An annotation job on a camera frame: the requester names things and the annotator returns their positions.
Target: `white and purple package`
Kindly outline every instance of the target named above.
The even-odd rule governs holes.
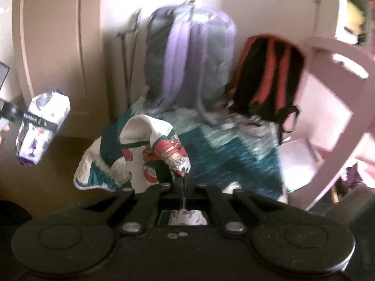
[[[16,154],[21,164],[33,166],[41,160],[70,109],[69,98],[58,92],[43,93],[32,99],[28,111],[57,124],[57,130],[52,132],[23,121],[16,139]]]

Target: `door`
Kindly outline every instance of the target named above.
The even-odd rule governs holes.
[[[71,112],[64,136],[97,138],[109,124],[101,0],[13,0],[16,67],[26,104],[61,90]]]

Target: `fabric bag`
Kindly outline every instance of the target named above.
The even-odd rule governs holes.
[[[236,26],[222,11],[194,1],[157,9],[147,28],[146,83],[149,108],[196,108],[211,124],[229,81]]]
[[[287,117],[299,109],[294,99],[304,68],[304,56],[290,42],[273,35],[250,37],[229,85],[231,110],[243,115],[258,114],[283,129]]]

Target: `gray and purple backpack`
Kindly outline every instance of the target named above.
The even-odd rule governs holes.
[[[209,123],[229,81],[236,26],[222,11],[197,8],[194,0],[165,6],[147,27],[147,106],[195,108]]]

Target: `floor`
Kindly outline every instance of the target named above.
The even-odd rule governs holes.
[[[92,141],[56,137],[38,165],[24,167],[14,150],[19,125],[10,127],[10,132],[2,133],[0,145],[0,200],[14,202],[37,217],[108,193],[81,191],[73,184],[78,163]]]

